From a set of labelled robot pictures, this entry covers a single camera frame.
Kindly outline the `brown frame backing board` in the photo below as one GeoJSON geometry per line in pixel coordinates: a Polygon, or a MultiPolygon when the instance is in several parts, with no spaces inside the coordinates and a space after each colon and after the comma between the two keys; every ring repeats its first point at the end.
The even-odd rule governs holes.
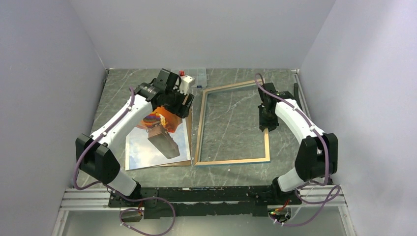
{"type": "Polygon", "coordinates": [[[158,150],[157,166],[191,165],[192,116],[179,118],[164,107],[157,108],[159,120],[149,133],[149,140],[158,150]]]}

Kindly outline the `hot air balloon photo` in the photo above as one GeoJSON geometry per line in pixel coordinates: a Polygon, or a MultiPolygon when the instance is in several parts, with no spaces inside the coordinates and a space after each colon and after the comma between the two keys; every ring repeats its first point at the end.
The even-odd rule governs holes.
{"type": "Polygon", "coordinates": [[[192,116],[179,118],[159,107],[125,139],[125,170],[191,165],[192,116]]]}

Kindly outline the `wooden picture frame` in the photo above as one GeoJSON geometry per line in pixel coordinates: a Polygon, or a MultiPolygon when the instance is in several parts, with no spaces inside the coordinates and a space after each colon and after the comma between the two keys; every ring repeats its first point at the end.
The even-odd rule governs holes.
{"type": "Polygon", "coordinates": [[[258,129],[259,103],[254,81],[204,90],[194,165],[270,162],[269,133],[258,129]]]}

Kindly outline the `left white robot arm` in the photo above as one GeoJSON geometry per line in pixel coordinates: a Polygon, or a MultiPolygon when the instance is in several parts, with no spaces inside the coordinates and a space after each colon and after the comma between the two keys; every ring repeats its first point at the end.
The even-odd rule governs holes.
{"type": "Polygon", "coordinates": [[[189,116],[195,79],[184,72],[162,68],[149,83],[130,88],[122,108],[90,135],[80,134],[75,141],[76,164],[72,183],[84,190],[102,183],[113,190],[126,205],[133,207],[142,198],[139,182],[126,175],[113,151],[147,115],[162,107],[179,118],[189,116]]]}

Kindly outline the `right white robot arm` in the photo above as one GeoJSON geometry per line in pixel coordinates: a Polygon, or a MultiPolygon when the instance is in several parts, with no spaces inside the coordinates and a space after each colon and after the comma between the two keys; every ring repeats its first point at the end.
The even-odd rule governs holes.
{"type": "Polygon", "coordinates": [[[294,166],[276,178],[277,186],[270,191],[272,201],[282,204],[289,198],[290,191],[316,178],[328,180],[336,173],[338,139],[335,134],[316,126],[290,92],[278,92],[273,83],[265,83],[258,86],[258,93],[261,99],[259,129],[273,131],[282,121],[299,144],[294,166]]]}

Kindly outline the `clear plastic organizer box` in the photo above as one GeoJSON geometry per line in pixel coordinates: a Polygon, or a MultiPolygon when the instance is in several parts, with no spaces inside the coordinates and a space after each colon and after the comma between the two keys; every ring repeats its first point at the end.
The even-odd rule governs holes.
{"type": "Polygon", "coordinates": [[[172,72],[179,74],[180,71],[184,71],[185,75],[193,78],[190,83],[190,88],[206,88],[207,87],[207,72],[204,67],[195,68],[171,68],[172,72]]]}

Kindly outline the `black mounting base bar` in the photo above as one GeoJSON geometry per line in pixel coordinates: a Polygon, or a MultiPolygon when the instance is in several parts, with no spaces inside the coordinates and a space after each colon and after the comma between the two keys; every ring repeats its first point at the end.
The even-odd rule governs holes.
{"type": "Polygon", "coordinates": [[[274,185],[218,186],[218,187],[143,187],[143,202],[127,201],[111,193],[110,208],[144,208],[145,219],[159,219],[176,215],[217,216],[252,215],[267,216],[269,210],[284,205],[300,205],[294,192],[283,193],[274,185]]]}

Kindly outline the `aluminium rail frame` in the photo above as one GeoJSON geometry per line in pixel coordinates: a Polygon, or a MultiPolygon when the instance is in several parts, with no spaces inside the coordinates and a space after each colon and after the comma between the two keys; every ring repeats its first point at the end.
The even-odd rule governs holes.
{"type": "MultiPolygon", "coordinates": [[[[123,211],[128,208],[110,208],[108,206],[110,194],[113,191],[105,188],[93,188],[90,190],[76,190],[67,189],[60,205],[60,214],[63,215],[65,212],[78,211],[78,210],[118,210],[123,211]]],[[[315,186],[307,185],[302,189],[298,190],[297,193],[300,195],[298,198],[301,201],[300,205],[294,206],[282,206],[283,212],[291,214],[300,212],[303,207],[337,207],[342,217],[343,227],[345,232],[349,236],[356,235],[354,230],[349,212],[346,199],[344,197],[341,188],[336,185],[326,186],[315,186]]],[[[144,212],[144,208],[139,206],[135,209],[139,209],[144,212]]]]}

